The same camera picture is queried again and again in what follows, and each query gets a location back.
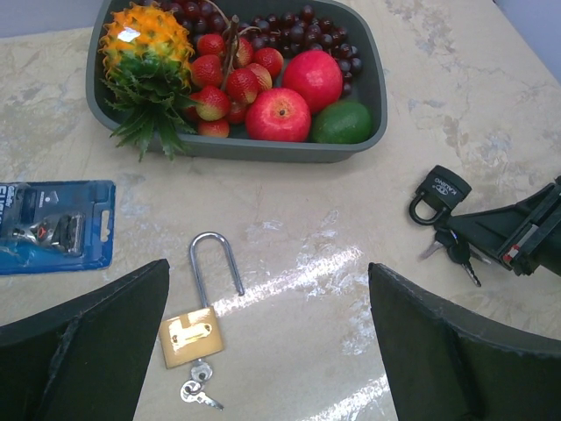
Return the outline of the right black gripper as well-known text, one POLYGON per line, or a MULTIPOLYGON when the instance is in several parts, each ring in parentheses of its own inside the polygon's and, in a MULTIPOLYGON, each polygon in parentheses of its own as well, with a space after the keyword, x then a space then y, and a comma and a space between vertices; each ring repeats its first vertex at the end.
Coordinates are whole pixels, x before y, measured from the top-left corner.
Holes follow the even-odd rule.
POLYGON ((516 275, 560 275, 560 177, 514 205, 452 216, 460 238, 516 275))

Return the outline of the small silver key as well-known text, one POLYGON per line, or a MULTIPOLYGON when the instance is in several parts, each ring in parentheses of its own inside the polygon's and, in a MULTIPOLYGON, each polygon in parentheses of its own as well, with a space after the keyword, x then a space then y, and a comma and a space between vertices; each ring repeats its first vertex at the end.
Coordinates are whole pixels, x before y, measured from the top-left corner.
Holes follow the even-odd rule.
POLYGON ((200 403, 217 410, 223 410, 223 405, 209 397, 204 390, 206 382, 213 375, 211 365, 203 358, 197 359, 192 363, 190 374, 190 379, 181 386, 181 400, 185 403, 200 403))

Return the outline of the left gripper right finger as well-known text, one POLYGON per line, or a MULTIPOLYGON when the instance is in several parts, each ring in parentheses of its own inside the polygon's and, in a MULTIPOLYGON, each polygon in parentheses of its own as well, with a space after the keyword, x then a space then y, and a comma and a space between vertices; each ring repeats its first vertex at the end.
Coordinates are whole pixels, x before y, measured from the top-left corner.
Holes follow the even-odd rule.
POLYGON ((400 420, 558 420, 560 343, 482 317, 379 263, 371 312, 400 420))

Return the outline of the black headed key bunch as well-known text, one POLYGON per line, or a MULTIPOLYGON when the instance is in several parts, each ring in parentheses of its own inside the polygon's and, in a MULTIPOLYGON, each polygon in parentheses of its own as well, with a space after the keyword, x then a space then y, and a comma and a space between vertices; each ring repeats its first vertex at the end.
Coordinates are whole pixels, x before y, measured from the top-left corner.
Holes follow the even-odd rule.
POLYGON ((460 265, 466 271, 476 287, 481 287, 479 277, 475 274, 472 267, 471 258, 490 264, 491 261, 488 258, 471 249, 469 243, 461 239, 453 230, 438 227, 435 230, 433 243, 420 254, 419 259, 426 260, 441 249, 446 251, 453 263, 460 265))

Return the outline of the black padlock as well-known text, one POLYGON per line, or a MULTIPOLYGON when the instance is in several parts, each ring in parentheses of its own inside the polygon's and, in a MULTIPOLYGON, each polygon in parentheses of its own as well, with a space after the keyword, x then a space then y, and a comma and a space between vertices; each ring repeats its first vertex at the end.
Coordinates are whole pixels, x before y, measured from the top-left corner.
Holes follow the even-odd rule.
POLYGON ((471 191, 471 185, 461 176, 436 165, 415 190, 415 196, 408 206, 408 214, 418 225, 437 225, 445 221, 471 191), (420 202, 425 202, 435 212, 431 218, 421 218, 417 214, 416 207, 420 202))

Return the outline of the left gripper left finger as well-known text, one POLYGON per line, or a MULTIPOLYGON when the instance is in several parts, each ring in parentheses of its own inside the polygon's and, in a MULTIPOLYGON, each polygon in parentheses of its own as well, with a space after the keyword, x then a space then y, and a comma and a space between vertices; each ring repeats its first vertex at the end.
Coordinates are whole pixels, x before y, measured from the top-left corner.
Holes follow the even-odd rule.
POLYGON ((131 420, 169 290, 167 260, 1 328, 3 420, 131 420))

